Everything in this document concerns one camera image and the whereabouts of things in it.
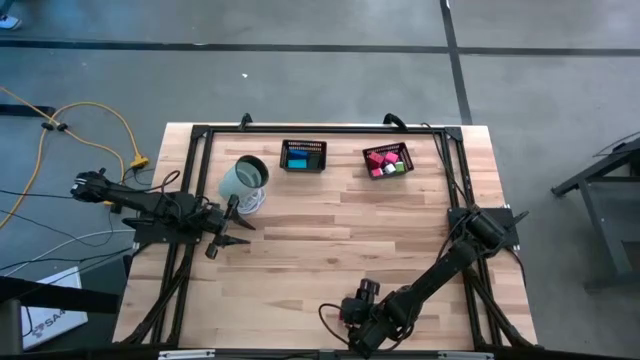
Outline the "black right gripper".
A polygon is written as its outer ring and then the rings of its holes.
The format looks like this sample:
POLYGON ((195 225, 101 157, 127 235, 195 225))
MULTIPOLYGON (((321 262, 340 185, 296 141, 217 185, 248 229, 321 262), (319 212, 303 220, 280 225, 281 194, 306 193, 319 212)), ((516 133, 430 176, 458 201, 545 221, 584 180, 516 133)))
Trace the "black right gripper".
POLYGON ((403 297, 387 296, 378 304, 367 302, 374 301, 379 291, 379 282, 363 278, 357 298, 346 297, 341 302, 349 349, 365 359, 386 340, 401 342, 403 333, 403 297))

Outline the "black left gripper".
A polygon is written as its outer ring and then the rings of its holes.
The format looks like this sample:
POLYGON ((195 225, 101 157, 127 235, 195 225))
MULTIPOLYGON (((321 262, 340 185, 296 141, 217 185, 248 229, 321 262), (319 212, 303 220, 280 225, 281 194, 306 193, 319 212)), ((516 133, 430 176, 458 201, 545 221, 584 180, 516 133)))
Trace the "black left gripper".
POLYGON ((205 251, 205 256, 208 259, 214 260, 221 248, 232 245, 250 244, 249 240, 226 235, 229 221, 243 228, 255 230, 253 225, 240 216, 238 212, 239 204, 239 197, 237 195, 231 195, 226 209, 211 204, 207 204, 200 209, 200 227, 203 231, 214 235, 214 239, 208 244, 205 251))

